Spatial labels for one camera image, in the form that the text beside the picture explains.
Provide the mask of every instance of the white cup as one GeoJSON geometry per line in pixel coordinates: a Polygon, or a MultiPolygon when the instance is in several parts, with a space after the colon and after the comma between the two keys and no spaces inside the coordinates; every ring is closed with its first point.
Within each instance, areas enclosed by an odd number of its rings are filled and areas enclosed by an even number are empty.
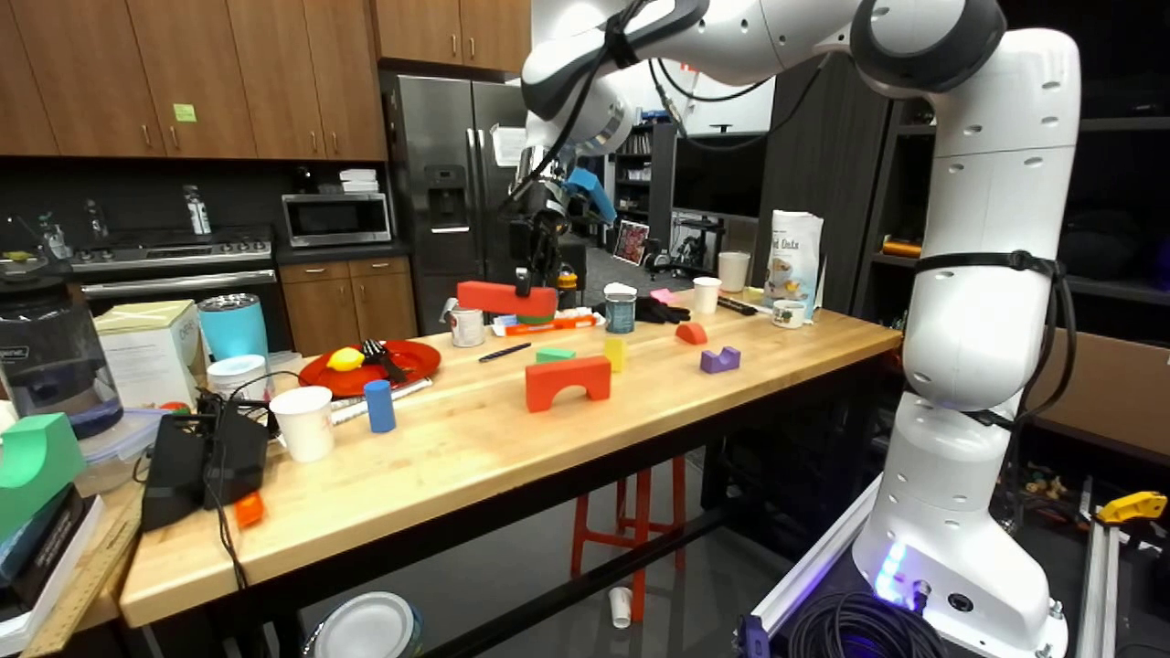
{"type": "Polygon", "coordinates": [[[612,621],[615,621],[615,630],[630,630],[630,599],[633,599],[633,591],[624,585],[612,590],[612,621]]]}
{"type": "Polygon", "coordinates": [[[457,312],[450,312],[450,319],[454,319],[454,327],[450,327],[454,349],[482,344],[482,312],[481,306],[457,306],[457,312]]]}
{"type": "Polygon", "coordinates": [[[328,389],[294,389],[270,400],[282,427],[282,445],[294,460],[321,460],[333,454],[328,389]]]}
{"type": "Polygon", "coordinates": [[[719,254],[719,281],[724,293],[743,293],[747,286],[749,254],[719,254]]]}
{"type": "Polygon", "coordinates": [[[693,316],[712,316],[719,306],[719,280],[695,280],[693,316]]]}
{"type": "Polygon", "coordinates": [[[208,389],[221,400],[247,400],[264,401],[266,400],[266,360],[264,355],[233,355],[208,365],[208,389]]]}

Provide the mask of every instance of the wooden table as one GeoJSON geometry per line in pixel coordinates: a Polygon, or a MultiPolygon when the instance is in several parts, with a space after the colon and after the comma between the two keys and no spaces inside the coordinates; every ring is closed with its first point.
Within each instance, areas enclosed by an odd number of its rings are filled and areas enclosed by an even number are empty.
{"type": "MultiPolygon", "coordinates": [[[[511,339],[443,351],[434,389],[394,406],[399,427],[370,435],[365,417],[337,427],[337,450],[318,465],[270,457],[266,518],[239,533],[249,580],[306,571],[339,551],[454,516],[537,478],[612,457],[655,435],[687,427],[793,386],[847,370],[901,349],[901,332],[823,312],[785,331],[771,319],[718,312],[704,321],[712,351],[743,351],[735,372],[699,372],[704,349],[672,327],[637,327],[624,338],[630,365],[615,372],[609,401],[562,390],[549,415],[526,415],[524,365],[534,349],[599,355],[604,331],[534,338],[531,351],[481,361],[511,339]]],[[[233,591],[233,571],[215,516],[198,511],[138,543],[120,591],[133,630],[164,621],[233,591]]]]}

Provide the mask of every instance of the cabinet handle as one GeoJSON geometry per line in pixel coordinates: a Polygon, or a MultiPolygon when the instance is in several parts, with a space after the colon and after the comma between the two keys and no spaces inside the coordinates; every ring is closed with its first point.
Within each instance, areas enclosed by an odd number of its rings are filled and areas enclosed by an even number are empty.
{"type": "Polygon", "coordinates": [[[149,126],[138,126],[144,148],[155,149],[149,126]]]}

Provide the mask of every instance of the microwave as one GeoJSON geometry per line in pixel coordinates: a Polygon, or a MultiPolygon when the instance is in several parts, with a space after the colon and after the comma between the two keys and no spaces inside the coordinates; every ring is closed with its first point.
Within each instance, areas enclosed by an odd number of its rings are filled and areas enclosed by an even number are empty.
{"type": "Polygon", "coordinates": [[[394,243],[387,195],[282,195],[290,249],[394,243]]]}

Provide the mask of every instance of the backsplash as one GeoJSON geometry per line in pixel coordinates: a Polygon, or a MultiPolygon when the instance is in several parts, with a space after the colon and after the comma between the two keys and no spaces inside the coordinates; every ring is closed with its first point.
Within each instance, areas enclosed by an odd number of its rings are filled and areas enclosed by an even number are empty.
{"type": "Polygon", "coordinates": [[[87,243],[83,200],[99,197],[114,236],[189,231],[178,206],[198,183],[211,227],[278,227],[295,166],[240,160],[0,160],[0,215],[50,212],[72,247],[87,243]]]}

